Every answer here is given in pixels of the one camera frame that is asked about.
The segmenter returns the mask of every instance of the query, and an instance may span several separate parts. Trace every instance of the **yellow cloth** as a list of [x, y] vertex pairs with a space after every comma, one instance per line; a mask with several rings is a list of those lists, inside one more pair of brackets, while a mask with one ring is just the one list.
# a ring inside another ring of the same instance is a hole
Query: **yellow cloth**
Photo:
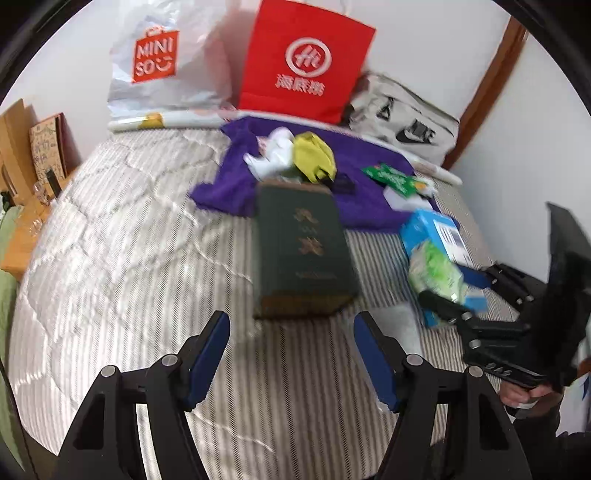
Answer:
[[328, 176], [335, 179], [335, 156], [330, 147], [316, 134], [305, 132], [296, 135], [293, 149], [294, 165], [312, 183]]

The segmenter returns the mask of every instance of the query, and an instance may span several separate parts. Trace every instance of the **metal screw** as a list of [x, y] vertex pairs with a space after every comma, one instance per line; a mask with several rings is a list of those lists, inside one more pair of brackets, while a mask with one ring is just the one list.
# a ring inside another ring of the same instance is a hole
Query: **metal screw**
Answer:
[[103, 370], [100, 371], [100, 374], [105, 378], [109, 378], [114, 373], [115, 367], [113, 367], [113, 365], [107, 365], [106, 367], [103, 367]]
[[423, 357], [416, 353], [411, 353], [410, 355], [407, 355], [407, 362], [409, 365], [417, 367], [423, 363]]
[[472, 365], [468, 367], [468, 373], [473, 377], [479, 378], [482, 376], [482, 368]]
[[164, 355], [162, 357], [162, 364], [165, 367], [173, 366], [178, 360], [178, 357], [174, 353], [169, 353], [168, 355]]

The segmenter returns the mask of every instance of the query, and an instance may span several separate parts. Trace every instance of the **mattress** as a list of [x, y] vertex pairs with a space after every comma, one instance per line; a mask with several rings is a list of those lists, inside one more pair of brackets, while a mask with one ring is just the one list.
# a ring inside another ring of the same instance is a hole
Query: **mattress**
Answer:
[[[127, 132], [79, 167], [41, 233], [15, 308], [9, 378], [22, 423], [58, 453], [101, 367], [148, 367], [219, 309], [230, 315], [230, 341], [207, 398], [187, 416], [210, 478], [366, 478], [396, 415], [378, 408], [342, 323], [404, 301], [420, 318], [402, 243], [347, 232], [362, 290], [354, 304], [328, 320], [255, 321], [251, 220], [199, 210], [187, 198], [196, 183], [213, 181], [228, 143], [217, 130]], [[457, 191], [437, 186], [475, 264], [490, 264]], [[513, 318], [493, 293], [489, 304], [489, 317]], [[452, 327], [421, 327], [421, 343], [436, 367], [464, 369]], [[444, 419], [440, 407], [434, 439]], [[144, 406], [138, 423], [148, 477], [158, 479]]]

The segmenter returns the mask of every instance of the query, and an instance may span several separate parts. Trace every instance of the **green snack package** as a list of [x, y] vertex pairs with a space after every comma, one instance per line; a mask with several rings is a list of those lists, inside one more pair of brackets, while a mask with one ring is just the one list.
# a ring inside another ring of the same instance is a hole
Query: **green snack package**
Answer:
[[362, 172], [369, 178], [391, 187], [404, 198], [408, 198], [417, 192], [411, 177], [385, 163], [382, 163], [379, 167], [362, 168]]
[[456, 303], [463, 303], [466, 298], [467, 286], [462, 272], [430, 240], [413, 249], [408, 281], [417, 293], [430, 290]]

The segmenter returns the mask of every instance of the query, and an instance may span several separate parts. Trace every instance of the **gray nike bag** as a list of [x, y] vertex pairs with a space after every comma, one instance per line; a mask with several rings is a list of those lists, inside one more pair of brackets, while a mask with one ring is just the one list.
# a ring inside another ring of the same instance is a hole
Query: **gray nike bag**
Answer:
[[441, 165], [456, 145], [459, 121], [384, 75], [369, 74], [366, 84], [351, 101], [351, 130]]

